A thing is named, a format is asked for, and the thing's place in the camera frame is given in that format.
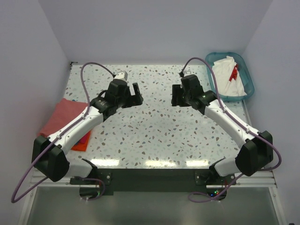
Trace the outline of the salmon pink t shirt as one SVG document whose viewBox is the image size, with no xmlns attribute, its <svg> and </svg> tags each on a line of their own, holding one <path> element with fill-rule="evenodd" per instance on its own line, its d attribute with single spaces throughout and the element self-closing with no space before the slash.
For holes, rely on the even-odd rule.
<svg viewBox="0 0 300 225">
<path fill-rule="evenodd" d="M 81 114 L 87 105 L 88 104 L 84 102 L 76 102 L 63 98 L 56 104 L 51 117 L 37 133 L 37 136 L 41 135 L 48 137 L 49 135 L 59 131 Z"/>
</svg>

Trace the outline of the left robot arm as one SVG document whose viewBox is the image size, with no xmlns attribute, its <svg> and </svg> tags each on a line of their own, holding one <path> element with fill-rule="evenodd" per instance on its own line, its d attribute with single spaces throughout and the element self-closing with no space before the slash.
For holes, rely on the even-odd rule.
<svg viewBox="0 0 300 225">
<path fill-rule="evenodd" d="M 97 179 L 95 166 L 86 159 L 70 163 L 66 155 L 71 148 L 89 131 L 98 126 L 119 108 L 129 108 L 143 103 L 139 86 L 133 84 L 134 95 L 131 95 L 129 86 L 122 79 L 113 79 L 104 96 L 98 95 L 74 120 L 62 130 L 48 137 L 38 136 L 34 141 L 32 163 L 36 169 L 53 182 L 63 177 L 81 177 L 92 184 Z"/>
</svg>

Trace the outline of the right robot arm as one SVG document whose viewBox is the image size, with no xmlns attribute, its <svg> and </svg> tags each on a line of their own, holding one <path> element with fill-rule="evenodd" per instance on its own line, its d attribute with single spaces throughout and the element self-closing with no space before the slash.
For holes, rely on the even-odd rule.
<svg viewBox="0 0 300 225">
<path fill-rule="evenodd" d="M 215 92 L 204 91 L 196 75 L 172 85 L 172 106 L 192 107 L 216 122 L 237 144 L 237 156 L 221 159 L 209 167 L 209 179 L 220 184 L 227 175 L 251 176 L 273 161 L 272 135 L 260 132 L 235 115 Z"/>
</svg>

